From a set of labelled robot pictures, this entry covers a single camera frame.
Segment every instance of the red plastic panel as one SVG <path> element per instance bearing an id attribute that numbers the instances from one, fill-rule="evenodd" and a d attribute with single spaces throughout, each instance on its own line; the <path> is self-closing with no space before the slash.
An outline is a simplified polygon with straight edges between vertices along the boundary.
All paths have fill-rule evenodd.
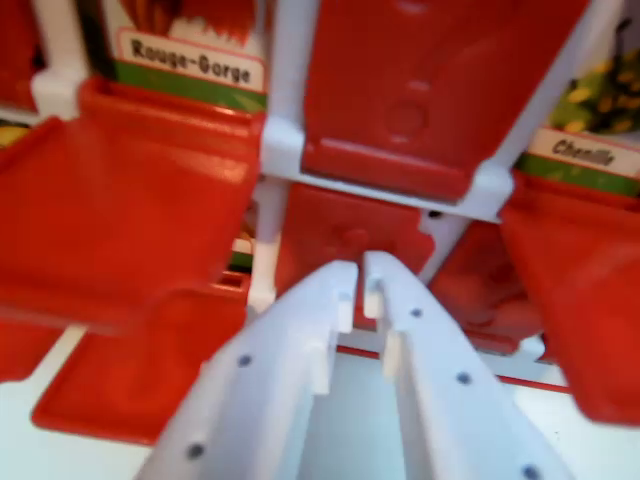
<path id="1" fill-rule="evenodd" d="M 276 288 L 284 293 L 331 260 L 360 262 L 367 250 L 384 250 L 419 272 L 433 251 L 418 231 L 420 211 L 344 193 L 294 184 L 282 228 Z M 375 329 L 356 302 L 355 326 Z"/>
<path id="2" fill-rule="evenodd" d="M 473 222 L 429 289 L 479 348 L 513 353 L 542 330 L 498 225 Z"/>
<path id="3" fill-rule="evenodd" d="M 225 269 L 262 120 L 97 79 L 80 101 L 0 152 L 0 305 L 122 326 Z"/>
<path id="4" fill-rule="evenodd" d="M 640 204 L 577 190 L 519 177 L 503 235 L 578 405 L 638 425 Z"/>
<path id="5" fill-rule="evenodd" d="M 322 2 L 305 97 L 304 168 L 460 198 L 587 4 Z"/>
<path id="6" fill-rule="evenodd" d="M 62 332 L 60 328 L 0 321 L 0 382 L 31 375 Z"/>
<path id="7" fill-rule="evenodd" d="M 124 336 L 86 334 L 33 412 L 44 428 L 154 443 L 208 360 L 243 326 L 249 277 L 179 292 Z"/>
<path id="8" fill-rule="evenodd" d="M 38 28 L 31 2 L 3 0 L 0 15 L 0 103 L 35 110 L 31 77 L 40 55 Z"/>

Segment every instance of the white floor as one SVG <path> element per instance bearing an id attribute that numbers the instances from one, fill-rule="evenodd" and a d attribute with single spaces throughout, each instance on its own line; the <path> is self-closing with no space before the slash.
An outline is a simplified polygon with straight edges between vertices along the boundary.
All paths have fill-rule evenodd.
<path id="1" fill-rule="evenodd" d="M 129 480 L 144 460 L 145 447 L 47 432 L 30 423 L 31 408 L 80 335 L 67 330 L 28 380 L 0 384 L 0 478 Z M 505 388 L 576 479 L 640 479 L 640 430 L 594 425 L 564 394 Z M 299 478 L 404 478 L 394 392 L 376 360 L 338 355 L 332 394 L 314 405 Z"/>

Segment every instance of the label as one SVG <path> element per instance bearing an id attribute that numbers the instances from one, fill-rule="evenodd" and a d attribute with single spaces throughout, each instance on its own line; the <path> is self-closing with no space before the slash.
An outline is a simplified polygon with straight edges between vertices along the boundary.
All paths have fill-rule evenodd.
<path id="1" fill-rule="evenodd" d="M 118 52 L 119 59 L 129 63 L 252 92 L 265 92 L 265 65 L 257 57 L 129 28 L 118 31 Z"/>
<path id="2" fill-rule="evenodd" d="M 597 136 L 541 128 L 527 153 L 613 175 L 637 178 L 640 174 L 640 151 L 609 143 Z"/>

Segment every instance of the white plastic piece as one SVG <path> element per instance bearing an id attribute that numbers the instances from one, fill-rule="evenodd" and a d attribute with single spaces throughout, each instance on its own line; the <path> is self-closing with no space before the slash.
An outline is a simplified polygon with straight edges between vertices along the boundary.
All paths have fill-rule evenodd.
<path id="1" fill-rule="evenodd" d="M 247 298 L 248 321 L 264 312 L 276 299 L 275 274 L 288 196 L 289 183 L 277 178 L 264 179 L 253 194 L 258 205 L 258 219 Z"/>
<path id="2" fill-rule="evenodd" d="M 435 248 L 427 264 L 418 274 L 424 284 L 433 278 L 440 266 L 456 246 L 462 234 L 467 230 L 471 220 L 457 215 L 441 215 L 437 218 L 429 217 L 429 212 L 422 212 L 420 231 L 428 233 L 433 238 Z"/>
<path id="3" fill-rule="evenodd" d="M 202 369 L 138 480 L 296 478 L 313 396 L 351 330 L 353 263 L 315 271 Z"/>
<path id="4" fill-rule="evenodd" d="M 270 117 L 302 125 L 319 0 L 278 0 L 274 19 L 269 81 Z"/>
<path id="5" fill-rule="evenodd" d="M 409 205 L 422 210 L 438 210 L 463 217 L 498 222 L 498 211 L 509 198 L 514 187 L 509 170 L 526 148 L 534 130 L 543 123 L 545 116 L 571 78 L 575 68 L 573 60 L 580 49 L 586 27 L 593 27 L 598 21 L 592 15 L 595 3 L 592 3 L 578 22 L 545 79 L 538 86 L 496 153 L 479 166 L 467 194 L 458 203 L 453 204 L 318 177 L 301 171 L 300 164 L 305 141 L 301 117 L 303 87 L 311 56 L 317 2 L 316 0 L 279 2 L 276 15 L 277 33 L 273 48 L 274 63 L 270 85 L 269 115 L 262 133 L 262 172 L 295 182 Z M 288 63 L 289 56 L 293 58 L 291 63 Z"/>
<path id="6" fill-rule="evenodd" d="M 544 343 L 538 335 L 535 335 L 522 340 L 518 350 L 511 355 L 480 352 L 480 358 L 494 375 L 554 387 L 566 387 L 567 380 L 560 367 L 538 361 L 544 351 Z"/>
<path id="7" fill-rule="evenodd" d="M 525 382 L 535 382 L 549 387 L 566 387 L 567 380 L 558 365 L 540 362 L 544 353 L 539 348 L 537 337 L 520 342 L 518 350 L 511 355 L 477 351 L 480 358 L 494 375 Z M 384 351 L 384 338 L 377 332 L 353 329 L 349 334 L 340 334 L 338 345 L 356 348 L 364 352 L 381 354 Z"/>
<path id="8" fill-rule="evenodd" d="M 388 253 L 367 252 L 364 269 L 365 296 L 384 299 L 407 478 L 572 478 L 426 287 Z"/>
<path id="9" fill-rule="evenodd" d="M 0 106 L 0 119 L 16 123 L 24 123 L 26 125 L 35 125 L 41 120 L 40 115 L 35 112 L 3 106 Z"/>
<path id="10" fill-rule="evenodd" d="M 47 67 L 34 76 L 31 93 L 40 118 L 78 116 L 77 90 L 89 75 L 74 0 L 32 0 Z"/>

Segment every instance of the green stripe on label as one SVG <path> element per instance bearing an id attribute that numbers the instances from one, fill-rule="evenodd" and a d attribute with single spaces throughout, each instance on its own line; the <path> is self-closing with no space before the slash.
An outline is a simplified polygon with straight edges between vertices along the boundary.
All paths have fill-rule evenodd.
<path id="1" fill-rule="evenodd" d="M 141 67 L 132 63 L 115 62 L 119 82 L 135 87 L 213 103 L 249 113 L 263 112 L 267 108 L 267 95 L 239 88 L 186 77 L 172 72 Z"/>
<path id="2" fill-rule="evenodd" d="M 231 261 L 229 262 L 229 266 L 232 270 L 234 269 L 234 267 L 248 268 L 250 270 L 252 265 L 253 255 L 241 252 L 233 252 L 231 254 Z"/>
<path id="3" fill-rule="evenodd" d="M 557 182 L 571 183 L 603 192 L 635 197 L 640 193 L 640 180 L 611 173 L 571 165 L 537 155 L 523 154 L 516 168 L 537 177 Z"/>

